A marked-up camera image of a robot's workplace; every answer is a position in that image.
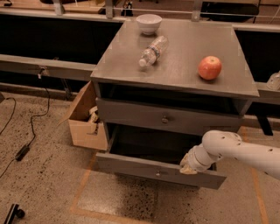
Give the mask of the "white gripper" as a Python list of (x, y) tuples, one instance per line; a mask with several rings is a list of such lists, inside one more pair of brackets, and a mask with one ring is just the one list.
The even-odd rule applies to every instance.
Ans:
[(200, 144), (192, 147), (180, 161), (179, 172), (185, 175), (195, 175), (197, 172), (204, 172), (216, 163), (219, 158), (207, 152)]

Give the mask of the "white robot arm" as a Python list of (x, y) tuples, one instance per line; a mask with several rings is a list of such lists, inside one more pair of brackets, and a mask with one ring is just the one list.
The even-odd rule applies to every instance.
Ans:
[(223, 158), (232, 158), (280, 179), (280, 149), (266, 145), (246, 143), (234, 133), (210, 130), (201, 144), (193, 146), (180, 161), (180, 172), (191, 175), (205, 172)]

